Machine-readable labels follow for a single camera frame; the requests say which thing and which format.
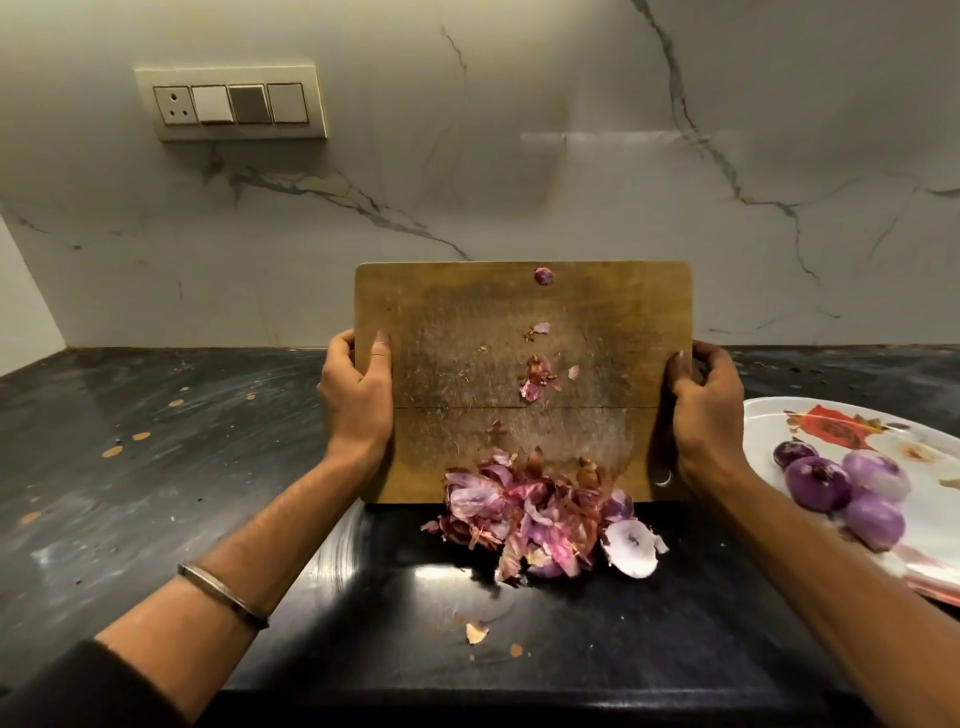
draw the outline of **white plate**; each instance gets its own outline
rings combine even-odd
[[[852,449],[874,449],[900,463],[913,486],[900,504],[906,533],[875,560],[918,592],[960,606],[960,440],[854,404],[806,397],[744,402],[747,460],[785,494],[773,450],[793,437],[838,463]]]

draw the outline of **pile of onion peels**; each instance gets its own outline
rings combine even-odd
[[[520,467],[516,455],[495,450],[478,473],[451,469],[446,474],[446,513],[421,529],[445,540],[500,551],[496,580],[578,576],[593,568],[599,542],[610,562],[634,578],[657,567],[663,540],[634,515],[634,505],[613,488],[603,468],[580,461],[577,482],[543,472],[536,448]]]

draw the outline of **wrist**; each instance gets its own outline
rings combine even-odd
[[[356,471],[361,478],[366,479],[376,471],[383,459],[383,449],[373,441],[333,436],[326,444],[324,462]]]
[[[710,491],[742,487],[757,478],[746,458],[735,461],[710,459],[708,462],[694,462],[687,464],[685,470],[691,485]]]

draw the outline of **person's left hand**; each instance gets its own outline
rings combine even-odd
[[[330,430],[327,455],[358,459],[366,480],[376,472],[394,431],[390,339],[377,332],[365,375],[353,366],[352,348],[353,329],[331,339],[317,391]]]

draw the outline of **person's right hand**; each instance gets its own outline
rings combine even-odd
[[[708,365],[703,385],[690,377],[687,352],[667,367],[667,382],[677,397],[673,433],[684,480],[696,487],[712,478],[749,471],[743,454],[743,384],[730,355],[714,344],[693,342],[693,356]]]

